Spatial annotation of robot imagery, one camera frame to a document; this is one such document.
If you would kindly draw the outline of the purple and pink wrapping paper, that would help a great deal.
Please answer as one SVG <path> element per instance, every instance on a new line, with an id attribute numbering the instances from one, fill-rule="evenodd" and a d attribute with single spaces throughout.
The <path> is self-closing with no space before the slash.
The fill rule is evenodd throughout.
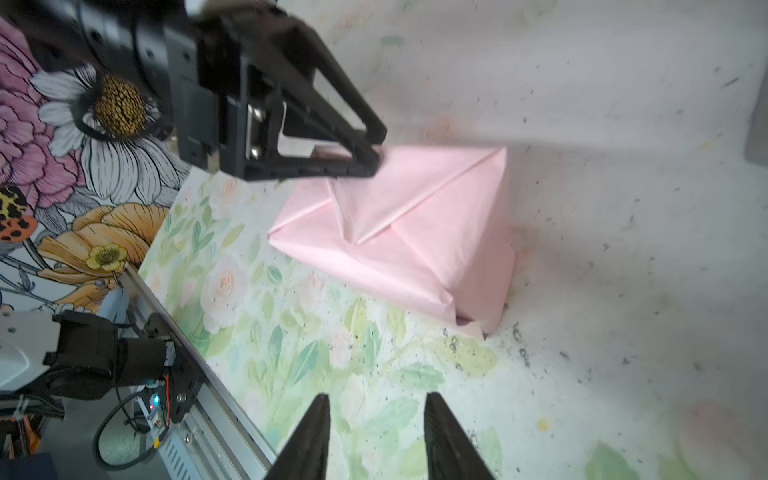
<path id="1" fill-rule="evenodd" d="M 396 146 L 368 179 L 297 182 L 271 227 L 284 254 L 483 338 L 515 269 L 503 147 Z"/>

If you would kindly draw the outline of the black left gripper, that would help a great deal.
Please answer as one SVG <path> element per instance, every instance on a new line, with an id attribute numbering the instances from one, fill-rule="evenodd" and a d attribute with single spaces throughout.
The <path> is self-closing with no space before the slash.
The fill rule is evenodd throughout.
<path id="1" fill-rule="evenodd" d="M 246 181 L 373 176 L 387 128 L 319 34 L 269 1 L 195 17 L 182 1 L 133 1 L 136 69 L 180 158 Z M 280 136 L 339 154 L 279 151 Z"/>

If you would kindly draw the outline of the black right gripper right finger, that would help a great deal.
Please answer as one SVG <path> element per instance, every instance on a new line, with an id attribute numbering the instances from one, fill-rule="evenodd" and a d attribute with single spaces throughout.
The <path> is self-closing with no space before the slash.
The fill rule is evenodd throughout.
<path id="1" fill-rule="evenodd" d="M 426 396 L 424 438 L 430 480 L 494 479 L 446 401 L 437 392 Z"/>

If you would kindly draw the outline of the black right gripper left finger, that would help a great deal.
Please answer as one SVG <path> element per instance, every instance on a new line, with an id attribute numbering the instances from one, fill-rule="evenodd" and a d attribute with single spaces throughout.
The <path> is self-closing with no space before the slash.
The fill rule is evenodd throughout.
<path id="1" fill-rule="evenodd" d="M 325 480 L 330 436 L 329 396 L 318 394 L 264 479 Z"/>

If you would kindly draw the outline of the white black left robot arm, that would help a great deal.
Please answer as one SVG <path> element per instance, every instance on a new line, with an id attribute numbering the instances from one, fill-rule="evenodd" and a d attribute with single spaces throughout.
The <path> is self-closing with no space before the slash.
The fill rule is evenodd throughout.
<path id="1" fill-rule="evenodd" d="M 1 308 L 4 397 L 102 398 L 184 375 L 174 341 L 96 310 L 192 168 L 245 181 L 370 177 L 386 129 L 320 36 L 272 1 L 1 5 L 1 261 L 69 284 Z"/>

